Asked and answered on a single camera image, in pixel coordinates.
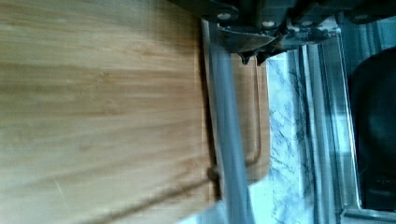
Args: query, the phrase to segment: wooden cutting board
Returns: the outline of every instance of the wooden cutting board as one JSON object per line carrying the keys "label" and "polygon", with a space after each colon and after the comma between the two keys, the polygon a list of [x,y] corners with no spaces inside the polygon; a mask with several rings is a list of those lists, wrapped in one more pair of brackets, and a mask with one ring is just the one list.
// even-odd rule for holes
{"label": "wooden cutting board", "polygon": [[0,0],[0,222],[173,223],[213,204],[200,27],[164,0]]}

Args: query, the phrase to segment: bolt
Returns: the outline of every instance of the bolt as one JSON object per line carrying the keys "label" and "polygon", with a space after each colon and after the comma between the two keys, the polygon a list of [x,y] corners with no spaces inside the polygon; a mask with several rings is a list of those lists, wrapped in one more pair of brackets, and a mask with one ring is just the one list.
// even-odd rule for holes
{"label": "bolt", "polygon": [[303,22],[301,23],[301,26],[306,27],[306,26],[310,26],[310,25],[312,25],[312,24],[314,24],[312,21],[303,21]]}
{"label": "bolt", "polygon": [[274,21],[263,21],[262,26],[265,28],[271,28],[271,27],[275,26],[275,22]]}
{"label": "bolt", "polygon": [[364,21],[364,20],[367,20],[369,18],[369,15],[358,15],[358,16],[355,16],[355,20],[356,21]]}
{"label": "bolt", "polygon": [[218,14],[218,19],[221,20],[221,21],[227,21],[230,18],[231,18],[231,14],[230,13],[224,12],[224,13],[219,13]]}

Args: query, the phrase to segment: white marble surface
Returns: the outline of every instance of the white marble surface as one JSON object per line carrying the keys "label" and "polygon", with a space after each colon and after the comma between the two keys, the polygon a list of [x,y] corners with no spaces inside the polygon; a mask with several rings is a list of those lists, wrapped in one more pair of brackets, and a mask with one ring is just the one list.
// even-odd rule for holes
{"label": "white marble surface", "polygon": [[[249,187],[256,224],[315,223],[314,174],[308,153],[305,81],[296,51],[267,61],[271,131],[269,174]],[[226,224],[223,202],[178,224]]]}

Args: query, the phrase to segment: wood grain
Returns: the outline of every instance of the wood grain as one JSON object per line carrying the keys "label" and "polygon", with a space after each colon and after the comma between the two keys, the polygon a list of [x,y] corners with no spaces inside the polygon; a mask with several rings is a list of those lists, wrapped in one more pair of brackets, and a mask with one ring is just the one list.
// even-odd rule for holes
{"label": "wood grain", "polygon": [[199,27],[163,0],[1,0],[0,222],[212,204]]}
{"label": "wood grain", "polygon": [[269,169],[270,133],[266,70],[251,59],[243,65],[232,55],[242,144],[250,183],[263,178]]}

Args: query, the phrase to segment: stainless steel surface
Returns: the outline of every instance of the stainless steel surface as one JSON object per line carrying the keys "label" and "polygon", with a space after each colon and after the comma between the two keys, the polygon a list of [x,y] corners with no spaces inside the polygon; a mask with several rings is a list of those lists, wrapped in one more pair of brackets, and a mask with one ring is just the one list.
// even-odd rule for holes
{"label": "stainless steel surface", "polygon": [[[394,19],[388,19],[364,26],[345,24],[343,28],[342,38],[325,41],[317,47],[308,46],[305,55],[305,58],[308,58],[304,65],[305,69],[309,70],[308,78],[314,80],[314,85],[319,87],[319,90],[315,91],[314,88],[312,91],[315,100],[313,101],[314,109],[311,114],[315,117],[318,113],[324,114],[322,117],[324,122],[322,119],[317,119],[317,122],[323,122],[324,125],[321,128],[324,130],[329,131],[328,128],[331,127],[331,132],[327,135],[327,143],[323,144],[323,149],[329,149],[330,155],[333,156],[320,158],[320,162],[325,162],[327,165],[319,163],[318,166],[331,167],[331,170],[327,172],[333,173],[327,173],[327,175],[332,176],[332,182],[327,182],[330,181],[329,177],[319,176],[317,190],[320,190],[322,181],[329,185],[335,184],[334,194],[330,194],[335,197],[335,201],[329,203],[334,203],[335,211],[342,212],[338,222],[350,223],[351,220],[354,220],[355,223],[360,220],[371,220],[373,223],[395,222],[395,212],[361,208],[347,76],[366,58],[382,49],[396,45],[395,37],[388,35],[385,38],[382,35],[387,30],[394,30],[396,23]],[[318,209],[321,214],[327,215],[326,212],[320,211],[320,205]]]}
{"label": "stainless steel surface", "polygon": [[219,41],[216,24],[203,21],[203,33],[209,103],[228,223],[253,224],[230,53]]}

